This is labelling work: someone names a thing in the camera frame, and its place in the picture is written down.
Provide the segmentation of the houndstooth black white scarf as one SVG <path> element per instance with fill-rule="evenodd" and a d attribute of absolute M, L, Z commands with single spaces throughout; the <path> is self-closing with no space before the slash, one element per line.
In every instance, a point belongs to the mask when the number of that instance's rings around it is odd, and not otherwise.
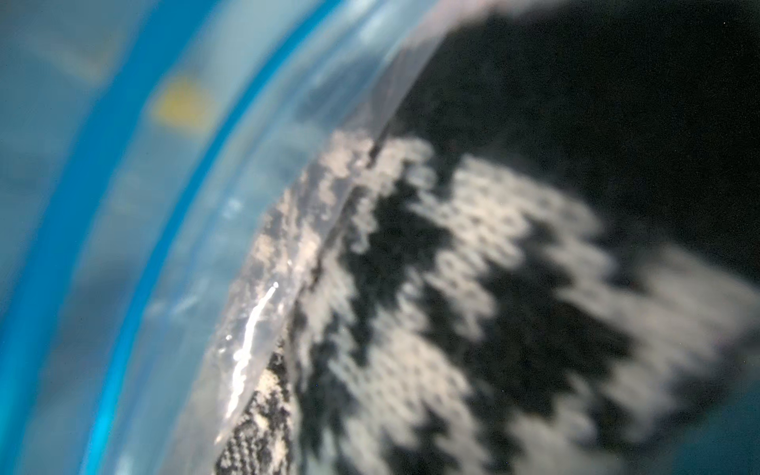
<path fill-rule="evenodd" d="M 759 5 L 461 1 L 217 474 L 755 474 Z"/>

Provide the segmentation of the clear plastic vacuum bag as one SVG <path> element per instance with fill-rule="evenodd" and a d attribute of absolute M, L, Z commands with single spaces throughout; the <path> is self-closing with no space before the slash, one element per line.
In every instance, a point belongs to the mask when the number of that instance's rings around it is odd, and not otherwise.
<path fill-rule="evenodd" d="M 1 470 L 208 474 L 435 1 L 1 5 Z"/>

